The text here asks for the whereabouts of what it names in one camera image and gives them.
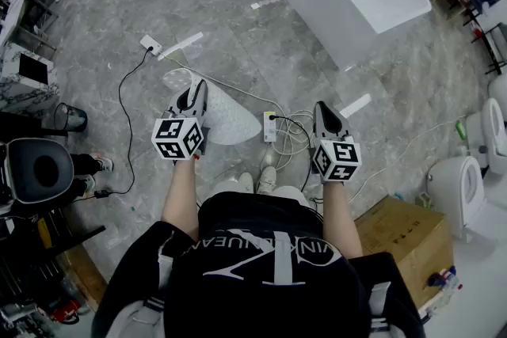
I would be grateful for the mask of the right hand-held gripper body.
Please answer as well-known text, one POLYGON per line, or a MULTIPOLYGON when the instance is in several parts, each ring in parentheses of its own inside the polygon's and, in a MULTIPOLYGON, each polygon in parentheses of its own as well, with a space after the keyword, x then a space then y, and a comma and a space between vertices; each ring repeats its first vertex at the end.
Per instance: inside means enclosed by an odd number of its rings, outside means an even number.
POLYGON ((339 139, 315 138, 311 173, 319 175, 322 183, 349 182, 361 166, 360 144, 351 135, 339 139))

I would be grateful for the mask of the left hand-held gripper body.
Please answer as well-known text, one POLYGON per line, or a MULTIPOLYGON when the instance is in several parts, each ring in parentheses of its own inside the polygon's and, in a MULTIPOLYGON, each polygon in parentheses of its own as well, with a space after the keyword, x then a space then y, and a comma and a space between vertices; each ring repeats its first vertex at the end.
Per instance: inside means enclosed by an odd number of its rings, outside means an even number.
POLYGON ((208 132, 202 117, 166 110, 155 121, 151 142, 162 159, 188 161, 205 154, 208 132))

